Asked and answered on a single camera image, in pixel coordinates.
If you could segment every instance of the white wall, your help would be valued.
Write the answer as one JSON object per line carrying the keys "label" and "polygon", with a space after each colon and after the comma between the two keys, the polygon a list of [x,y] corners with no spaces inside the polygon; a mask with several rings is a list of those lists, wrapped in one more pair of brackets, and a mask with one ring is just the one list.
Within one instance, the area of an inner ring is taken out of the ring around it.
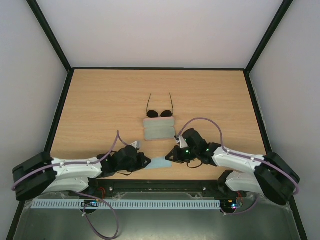
{"label": "white wall", "polygon": [[12,169],[43,151],[66,71],[25,0],[0,7],[0,239],[18,202]]}
{"label": "white wall", "polygon": [[282,0],[38,0],[73,67],[245,68]]}
{"label": "white wall", "polygon": [[320,1],[296,0],[251,73],[266,130],[301,178],[296,196],[310,240],[320,235]]}

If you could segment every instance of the gray floor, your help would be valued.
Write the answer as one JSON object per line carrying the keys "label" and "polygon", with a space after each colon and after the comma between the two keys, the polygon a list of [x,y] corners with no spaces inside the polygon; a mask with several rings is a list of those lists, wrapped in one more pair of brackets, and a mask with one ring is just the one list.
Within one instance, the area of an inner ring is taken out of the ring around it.
{"label": "gray floor", "polygon": [[[252,204],[245,199],[243,209]],[[117,210],[118,240],[299,240],[290,209],[260,200],[250,212],[223,216],[218,210]],[[97,230],[116,230],[110,210],[89,216]],[[99,240],[79,210],[30,209],[21,216],[15,240]]]}

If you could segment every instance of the dark round lens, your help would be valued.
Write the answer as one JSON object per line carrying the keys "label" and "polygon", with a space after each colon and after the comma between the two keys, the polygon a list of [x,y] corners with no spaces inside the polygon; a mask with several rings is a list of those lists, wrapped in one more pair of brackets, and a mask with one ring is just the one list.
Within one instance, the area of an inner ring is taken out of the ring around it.
{"label": "dark round lens", "polygon": [[149,110],[146,115],[151,119],[159,117],[159,114],[155,110]]}
{"label": "dark round lens", "polygon": [[172,112],[170,110],[165,110],[161,113],[162,118],[172,117]]}

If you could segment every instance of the sunglasses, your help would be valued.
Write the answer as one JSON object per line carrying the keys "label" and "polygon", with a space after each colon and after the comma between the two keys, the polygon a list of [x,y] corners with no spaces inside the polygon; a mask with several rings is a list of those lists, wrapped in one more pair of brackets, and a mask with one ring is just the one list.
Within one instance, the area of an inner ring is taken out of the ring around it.
{"label": "sunglasses", "polygon": [[[171,93],[169,93],[170,95],[170,100],[171,100],[171,106],[172,106],[172,112],[170,110],[165,110],[163,111],[160,116],[161,118],[167,118],[167,117],[172,117],[174,115],[174,105],[172,103],[172,98],[171,98]],[[149,102],[150,102],[150,98],[151,98],[151,94],[149,96],[149,100],[148,103],[146,105],[146,110],[145,110],[145,115],[147,115],[147,117],[154,119],[154,118],[158,118],[159,117],[159,113],[157,113],[155,110],[149,110],[148,111],[148,106],[149,106]]]}

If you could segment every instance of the wooden table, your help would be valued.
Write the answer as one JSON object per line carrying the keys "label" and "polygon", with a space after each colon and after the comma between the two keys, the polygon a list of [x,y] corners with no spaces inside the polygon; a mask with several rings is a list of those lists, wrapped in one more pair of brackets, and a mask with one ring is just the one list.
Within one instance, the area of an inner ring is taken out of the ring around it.
{"label": "wooden table", "polygon": [[[174,139],[145,141],[143,119],[150,94],[150,110],[171,110],[169,93],[177,133],[190,119],[205,117],[221,127],[228,148],[265,153],[242,71],[76,69],[51,155],[85,159],[106,153],[117,130],[127,143],[141,140],[140,151],[147,157],[167,155],[176,144]],[[210,122],[197,120],[189,128],[195,128],[207,142],[220,142],[219,132]],[[115,150],[123,147],[118,141]],[[196,160],[190,167],[199,163]],[[109,179],[216,180],[225,170],[211,165],[190,169],[172,163],[172,167],[143,169],[130,176],[116,173]]]}

